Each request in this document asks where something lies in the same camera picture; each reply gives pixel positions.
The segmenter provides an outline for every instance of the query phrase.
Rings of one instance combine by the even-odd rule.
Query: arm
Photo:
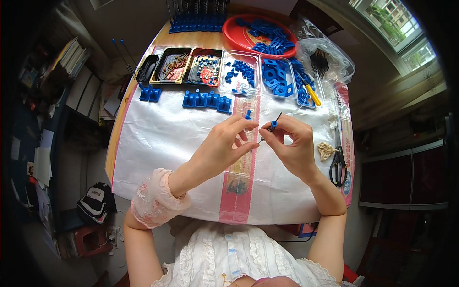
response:
[[[274,133],[267,130],[270,125],[266,123],[260,129],[261,136],[285,167],[311,188],[322,215],[308,257],[320,263],[341,284],[346,203],[338,189],[315,164],[311,126],[286,115],[281,115]],[[286,135],[293,140],[289,146],[284,145]]]
[[[150,229],[166,223],[185,210],[186,192],[217,176],[240,157],[259,147],[247,141],[244,130],[253,130],[257,122],[230,117],[212,128],[191,159],[176,171],[156,169],[137,190],[124,218],[123,233],[126,262],[131,286],[150,286],[162,277]]]

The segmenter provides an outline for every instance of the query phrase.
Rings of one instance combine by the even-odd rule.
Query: red cabinet door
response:
[[[362,164],[360,201],[409,204],[411,194],[411,153]]]
[[[413,153],[413,197],[411,204],[444,203],[449,191],[445,189],[445,159],[443,146]]]

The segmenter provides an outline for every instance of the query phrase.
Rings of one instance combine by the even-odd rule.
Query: scissors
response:
[[[341,136],[338,133],[338,127],[335,127],[335,136],[336,136],[336,149],[338,150],[335,152],[335,157],[333,158],[333,162],[330,166],[330,180],[335,186],[343,186],[347,179],[347,166],[346,162],[344,161],[343,155],[343,148],[341,147]],[[335,179],[333,179],[333,169],[335,169]]]

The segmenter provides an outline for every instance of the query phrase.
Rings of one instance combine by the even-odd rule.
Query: white woven plastic sheet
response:
[[[183,108],[184,91],[190,89],[189,86],[163,85],[162,88],[159,102],[150,103],[139,100],[140,88],[137,87],[123,122],[112,188],[113,193],[128,200],[152,170],[175,170],[189,160],[210,129],[228,117],[210,108]],[[279,101],[270,96],[260,97],[260,126],[276,119],[280,112],[291,113],[298,108],[296,101],[290,99]],[[322,107],[317,110],[302,107],[293,116],[312,126],[315,146],[322,141],[334,146],[336,110],[336,94],[330,91],[326,92]],[[256,118],[254,113],[256,111],[252,111],[252,119]],[[289,141],[290,138],[286,137],[285,143],[289,144]],[[321,162],[317,148],[314,153],[316,164],[328,177],[333,156]],[[192,204],[182,215],[219,221],[223,180],[224,173],[189,191]],[[319,218],[309,187],[292,175],[274,151],[262,142],[256,153],[246,223],[295,224],[314,222]]]

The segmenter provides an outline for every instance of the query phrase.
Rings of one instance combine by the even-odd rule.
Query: floor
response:
[[[93,153],[89,159],[88,165],[88,185],[97,182],[105,182],[110,184],[110,181],[105,174],[105,157],[106,150],[100,150]],[[347,224],[345,229],[344,239],[344,263],[347,264],[353,271],[357,270],[360,260],[363,257],[365,248],[370,236],[370,232],[374,222],[374,215],[367,215],[366,208],[358,206],[358,197],[360,190],[360,156],[356,155],[355,175],[353,186],[353,203],[347,210]],[[117,210],[115,216],[115,226],[123,226],[124,214],[130,205],[130,202],[124,198],[115,195]],[[155,245],[160,262],[172,263],[174,261],[173,241],[174,237],[169,234],[169,226],[163,225],[153,229],[155,237]],[[283,240],[298,240],[293,235],[287,234],[279,230],[279,236]],[[309,249],[314,237],[308,242],[282,242],[282,246],[289,251],[295,258],[307,258]],[[100,276],[105,270],[108,271],[108,276],[111,284],[118,282],[121,277],[127,272],[126,257],[124,255],[124,243],[120,240],[116,246],[113,256],[108,254],[100,255],[91,258],[92,266],[95,273]]]

